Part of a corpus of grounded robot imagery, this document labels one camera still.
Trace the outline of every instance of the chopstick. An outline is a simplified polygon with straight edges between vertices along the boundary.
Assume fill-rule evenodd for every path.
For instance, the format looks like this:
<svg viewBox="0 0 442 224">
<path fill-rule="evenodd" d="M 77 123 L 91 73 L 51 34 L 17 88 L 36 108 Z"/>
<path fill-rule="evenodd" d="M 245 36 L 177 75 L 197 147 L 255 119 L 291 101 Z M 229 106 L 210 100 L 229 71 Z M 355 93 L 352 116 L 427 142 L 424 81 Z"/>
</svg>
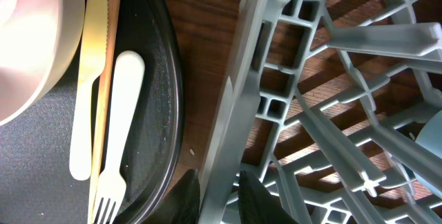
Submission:
<svg viewBox="0 0 442 224">
<path fill-rule="evenodd" d="M 109 92 L 111 90 L 113 55 L 117 35 L 118 13 L 120 0 L 108 0 L 108 39 L 106 48 L 106 63 L 99 78 L 97 116 L 95 119 L 95 135 L 92 152 L 92 171 L 90 175 L 88 223 L 92 223 L 95 194 L 97 193 L 98 176 L 102 167 L 106 118 L 108 114 Z"/>
</svg>

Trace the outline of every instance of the dish rack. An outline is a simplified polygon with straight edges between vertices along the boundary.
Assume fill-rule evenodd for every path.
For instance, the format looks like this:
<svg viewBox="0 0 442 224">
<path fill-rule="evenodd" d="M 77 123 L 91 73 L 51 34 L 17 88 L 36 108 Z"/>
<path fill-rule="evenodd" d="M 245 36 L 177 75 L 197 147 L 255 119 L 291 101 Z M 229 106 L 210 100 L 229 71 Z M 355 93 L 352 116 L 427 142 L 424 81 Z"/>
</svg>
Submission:
<svg viewBox="0 0 442 224">
<path fill-rule="evenodd" d="M 350 216 L 358 223 L 442 223 L 432 211 L 442 205 L 442 200 L 435 195 L 414 200 L 414 174 L 406 169 L 442 191 L 442 159 L 397 131 L 413 122 L 425 123 L 442 109 L 442 93 L 432 86 L 428 76 L 442 73 L 442 30 L 438 23 L 416 22 L 413 3 L 417 1 L 385 0 L 386 7 L 359 26 L 339 28 L 327 11 L 326 0 L 241 0 L 227 74 L 200 174 L 200 223 L 240 223 L 238 194 L 231 193 L 232 185 L 238 185 L 240 170 L 253 172 L 299 223 L 346 223 Z M 305 2 L 314 5 L 309 19 L 299 17 Z M 292 10 L 283 12 L 288 3 L 292 3 Z M 392 25 L 372 26 L 387 18 L 391 18 Z M 331 39 L 311 49 L 321 20 Z M 279 21 L 307 29 L 292 67 L 266 62 Z M 302 68 L 310 57 L 328 48 L 336 49 L 354 87 L 308 107 L 297 88 Z M 352 64 L 350 52 L 404 59 L 365 80 Z M 284 93 L 260 88 L 264 68 L 289 75 Z M 412 69 L 424 101 L 380 121 L 374 113 L 372 93 L 407 68 Z M 286 119 L 294 98 L 303 112 Z M 370 125 L 346 136 L 323 111 L 357 100 Z M 272 102 L 282 106 L 279 112 L 269 110 Z M 273 122 L 259 166 L 241 163 L 254 118 Z M 278 137 L 296 124 L 307 130 L 320 150 L 281 165 L 273 154 Z M 381 171 L 362 153 L 358 147 L 367 142 L 382 147 L 391 168 Z M 278 173 L 267 173 L 270 164 Z M 343 188 L 331 193 L 300 187 L 294 176 L 329 167 L 336 170 L 343 183 Z M 401 187 L 406 204 L 394 209 L 372 205 L 364 192 L 376 197 L 374 188 L 379 185 L 386 189 Z M 315 206 L 311 215 L 305 204 Z"/>
</svg>

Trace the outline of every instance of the white plastic fork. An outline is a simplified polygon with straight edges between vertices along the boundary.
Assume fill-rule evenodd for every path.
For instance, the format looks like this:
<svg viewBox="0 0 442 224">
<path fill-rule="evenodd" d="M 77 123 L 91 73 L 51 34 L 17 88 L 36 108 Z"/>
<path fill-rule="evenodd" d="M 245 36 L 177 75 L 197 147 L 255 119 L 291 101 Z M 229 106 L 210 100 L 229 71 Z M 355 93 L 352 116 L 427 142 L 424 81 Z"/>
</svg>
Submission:
<svg viewBox="0 0 442 224">
<path fill-rule="evenodd" d="M 103 200 L 98 223 L 102 221 L 106 223 L 111 212 L 112 216 L 109 223 L 112 223 L 123 201 L 126 181 L 119 173 L 119 167 L 127 135 L 131 127 L 133 113 L 140 95 L 143 76 L 144 62 L 137 53 L 124 51 L 118 56 L 115 62 L 112 99 L 110 101 L 106 164 L 98 178 L 98 188 L 93 210 L 93 220 L 95 220 L 99 204 Z"/>
</svg>

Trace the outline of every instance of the wooden table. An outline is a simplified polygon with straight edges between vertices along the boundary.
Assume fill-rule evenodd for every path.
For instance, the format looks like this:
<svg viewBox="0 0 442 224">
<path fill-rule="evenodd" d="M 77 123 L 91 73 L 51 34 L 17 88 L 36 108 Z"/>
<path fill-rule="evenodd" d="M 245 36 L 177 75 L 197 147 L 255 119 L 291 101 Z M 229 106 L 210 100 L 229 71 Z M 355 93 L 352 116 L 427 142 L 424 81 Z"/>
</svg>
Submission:
<svg viewBox="0 0 442 224">
<path fill-rule="evenodd" d="M 240 0 L 165 0 L 171 14 L 180 47 L 184 77 L 185 127 L 180 159 L 171 186 L 189 168 L 201 168 L 206 144 L 209 140 L 213 116 L 222 86 L 224 72 L 238 16 Z M 328 0 L 328 11 L 337 26 L 355 26 L 383 9 L 383 0 Z M 423 0 L 415 5 L 418 21 L 442 21 L 440 0 Z M 308 7 L 301 14 L 309 14 Z M 382 21 L 377 24 L 390 24 Z M 268 60 L 291 66 L 303 29 L 279 23 L 271 44 Z M 316 33 L 314 46 L 328 39 L 325 28 Z M 371 78 L 399 62 L 391 57 L 352 54 L 351 59 L 365 78 Z M 437 88 L 442 88 L 441 77 L 431 75 Z M 261 87 L 281 91 L 288 77 L 277 71 L 265 69 Z M 298 88 L 307 104 L 313 106 L 352 86 L 345 69 L 334 50 L 312 57 L 305 64 Z M 392 81 L 375 92 L 376 114 L 383 119 L 422 100 L 421 93 L 410 70 L 395 75 Z M 289 116 L 302 111 L 296 99 L 291 103 Z M 325 111 L 346 135 L 368 125 L 359 102 L 338 104 Z M 242 161 L 258 165 L 269 135 L 271 123 L 256 119 Z M 411 124 L 400 131 L 415 136 L 421 124 Z M 318 147 L 307 132 L 298 127 L 285 131 L 278 141 L 275 155 L 287 163 Z M 361 147 L 363 152 L 381 169 L 389 167 L 382 149 L 370 142 Z M 297 175 L 303 187 L 332 192 L 342 187 L 333 168 L 310 174 Z M 415 182 L 416 198 L 430 192 Z M 404 203 L 400 189 L 386 191 L 378 188 L 381 197 L 369 199 L 383 207 L 397 207 Z"/>
</svg>

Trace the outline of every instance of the black tray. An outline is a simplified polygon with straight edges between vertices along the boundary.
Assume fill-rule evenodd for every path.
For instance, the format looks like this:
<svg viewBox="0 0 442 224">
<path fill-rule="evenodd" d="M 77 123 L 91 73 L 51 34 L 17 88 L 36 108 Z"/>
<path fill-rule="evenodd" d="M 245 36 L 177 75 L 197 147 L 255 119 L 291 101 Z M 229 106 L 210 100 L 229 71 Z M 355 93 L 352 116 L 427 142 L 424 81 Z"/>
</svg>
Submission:
<svg viewBox="0 0 442 224">
<path fill-rule="evenodd" d="M 164 195 L 182 141 L 181 74 L 164 0 L 121 0 L 115 58 L 125 50 L 143 57 L 146 72 L 120 169 L 127 189 L 115 223 L 139 223 Z M 0 223 L 86 223 L 89 180 L 74 180 L 68 166 L 78 53 L 45 97 L 0 127 Z"/>
</svg>

